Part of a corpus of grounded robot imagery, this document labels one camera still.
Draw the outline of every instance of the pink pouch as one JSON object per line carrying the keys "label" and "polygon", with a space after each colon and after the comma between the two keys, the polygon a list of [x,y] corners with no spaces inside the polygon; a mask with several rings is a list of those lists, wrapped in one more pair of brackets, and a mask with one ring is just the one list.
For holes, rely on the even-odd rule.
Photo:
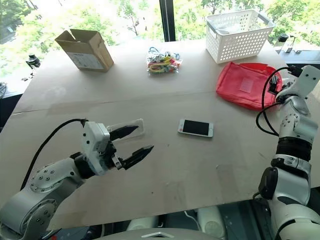
{"label": "pink pouch", "polygon": [[[261,111],[262,91],[270,74],[275,71],[271,66],[263,63],[229,62],[219,75],[216,84],[216,93],[223,99],[245,108]],[[282,78],[278,77],[276,90],[282,88]],[[269,83],[264,96],[264,106],[268,107],[275,102],[276,96],[268,92]]]}

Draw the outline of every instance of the white table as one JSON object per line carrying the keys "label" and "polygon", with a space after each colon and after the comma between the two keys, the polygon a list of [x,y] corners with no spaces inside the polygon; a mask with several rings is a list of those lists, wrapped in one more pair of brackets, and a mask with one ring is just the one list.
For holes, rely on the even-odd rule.
{"label": "white table", "polygon": [[[110,223],[250,199],[276,151],[278,139],[255,126],[256,112],[216,95],[225,64],[217,65],[203,41],[168,42],[183,58],[180,72],[148,76],[147,44],[110,47],[115,65],[107,73],[80,71],[64,52],[49,56],[0,134],[0,206],[19,190],[32,156],[60,123],[78,117],[113,125],[142,118],[145,135],[119,141],[118,154],[154,144],[128,171],[92,177],[59,207],[50,228]],[[284,62],[266,43],[261,53],[236,61],[275,68]],[[307,100],[320,123],[319,103]],[[213,139],[177,133],[181,118],[214,122]],[[272,117],[274,126],[279,120]],[[33,171],[81,151],[80,124],[63,128],[43,149]],[[320,170],[320,136],[312,150],[312,173]],[[311,175],[320,186],[320,175]]]}

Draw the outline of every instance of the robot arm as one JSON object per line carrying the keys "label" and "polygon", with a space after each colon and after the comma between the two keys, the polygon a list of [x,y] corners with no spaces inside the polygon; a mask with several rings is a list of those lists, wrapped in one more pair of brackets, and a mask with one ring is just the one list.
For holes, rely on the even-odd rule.
{"label": "robot arm", "polygon": [[25,188],[0,210],[0,240],[35,240],[41,237],[60,203],[92,176],[102,176],[112,168],[128,169],[146,157],[146,146],[123,160],[116,156],[112,141],[132,133],[137,126],[108,132],[102,123],[84,124],[84,153],[49,164],[38,170]]}
{"label": "robot arm", "polygon": [[276,96],[284,117],[276,154],[261,178],[260,195],[268,201],[272,228],[278,240],[315,240],[320,216],[306,207],[310,197],[311,149],[318,125],[310,120],[306,96],[320,78],[320,70],[305,66]]}

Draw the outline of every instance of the open cardboard box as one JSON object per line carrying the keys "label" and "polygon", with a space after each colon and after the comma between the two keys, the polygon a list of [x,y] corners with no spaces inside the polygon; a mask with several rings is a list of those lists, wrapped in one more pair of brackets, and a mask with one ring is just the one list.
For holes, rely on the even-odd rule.
{"label": "open cardboard box", "polygon": [[80,70],[107,72],[114,64],[98,31],[70,29],[55,41]]}

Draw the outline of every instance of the smartphone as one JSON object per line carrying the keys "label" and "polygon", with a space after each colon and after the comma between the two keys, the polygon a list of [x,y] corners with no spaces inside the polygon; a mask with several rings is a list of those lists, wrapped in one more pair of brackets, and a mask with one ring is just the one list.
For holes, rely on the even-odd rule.
{"label": "smartphone", "polygon": [[182,134],[212,138],[214,135],[214,124],[212,122],[181,119],[178,132]]}

